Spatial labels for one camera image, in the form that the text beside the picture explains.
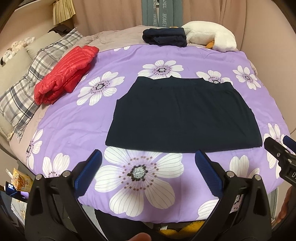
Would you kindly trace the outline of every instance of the folded navy clothing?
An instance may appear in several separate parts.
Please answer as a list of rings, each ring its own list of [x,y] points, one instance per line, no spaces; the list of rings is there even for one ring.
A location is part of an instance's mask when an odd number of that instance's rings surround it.
[[[143,31],[143,40],[151,45],[173,45],[186,47],[186,34],[183,28],[150,28]]]

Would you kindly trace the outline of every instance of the purple floral comforter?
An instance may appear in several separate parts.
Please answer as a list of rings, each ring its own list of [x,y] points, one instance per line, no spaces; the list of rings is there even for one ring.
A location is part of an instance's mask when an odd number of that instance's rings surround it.
[[[254,75],[243,52],[133,45],[99,53],[94,67],[73,93],[48,108],[27,150],[29,168],[45,177],[59,176],[99,149],[103,164],[80,198],[82,204],[117,217],[154,223],[206,219],[218,200],[196,167],[193,153],[105,146],[116,100],[128,92],[138,76],[202,77],[216,84],[230,82],[255,114],[262,139],[272,137],[282,144],[283,136],[289,135],[274,99]],[[138,115],[149,113],[138,110],[131,118]],[[268,193],[282,183],[277,160],[263,147],[208,156],[238,176],[260,174]],[[139,178],[146,175],[136,181],[130,173]]]

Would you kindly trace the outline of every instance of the clothing tag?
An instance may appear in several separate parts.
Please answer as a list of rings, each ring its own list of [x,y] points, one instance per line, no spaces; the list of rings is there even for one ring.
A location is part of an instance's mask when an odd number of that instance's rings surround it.
[[[167,230],[168,226],[163,226],[160,228],[160,230]]]

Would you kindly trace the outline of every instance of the metal screw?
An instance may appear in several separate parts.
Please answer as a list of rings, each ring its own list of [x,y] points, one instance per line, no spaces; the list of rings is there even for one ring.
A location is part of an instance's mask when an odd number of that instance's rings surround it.
[[[63,177],[68,177],[68,176],[71,175],[71,172],[70,171],[64,171],[62,175],[63,175]]]
[[[41,175],[41,174],[38,174],[38,175],[35,177],[36,180],[40,180],[41,178],[42,178],[42,175]]]
[[[232,171],[228,171],[227,173],[226,173],[226,175],[228,176],[228,177],[234,177],[234,172],[232,172]]]
[[[255,177],[255,179],[256,179],[257,181],[260,181],[260,180],[261,180],[261,176],[258,175],[258,174],[256,174],[254,177]]]

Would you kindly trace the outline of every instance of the stuffed animal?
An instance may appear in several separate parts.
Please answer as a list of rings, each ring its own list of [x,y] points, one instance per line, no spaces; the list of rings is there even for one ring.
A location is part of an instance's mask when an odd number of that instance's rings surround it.
[[[20,41],[15,41],[11,45],[11,49],[13,52],[19,51],[21,47],[22,47],[22,45],[20,44]]]
[[[10,59],[12,59],[13,56],[15,56],[15,54],[16,54],[16,52],[11,51],[11,50],[7,50],[4,53],[4,55],[0,61],[0,64],[3,65],[4,63],[7,63]]]
[[[25,41],[27,43],[27,45],[33,43],[35,41],[35,37],[28,37],[28,38],[25,38]]]
[[[214,41],[213,50],[236,51],[237,43],[233,33],[218,23],[192,21],[182,26],[187,43],[207,45]]]
[[[35,37],[28,37],[25,38],[23,41],[15,41],[11,45],[11,49],[14,52],[17,52],[21,49],[21,47],[27,47],[30,43],[33,43],[35,41]]]

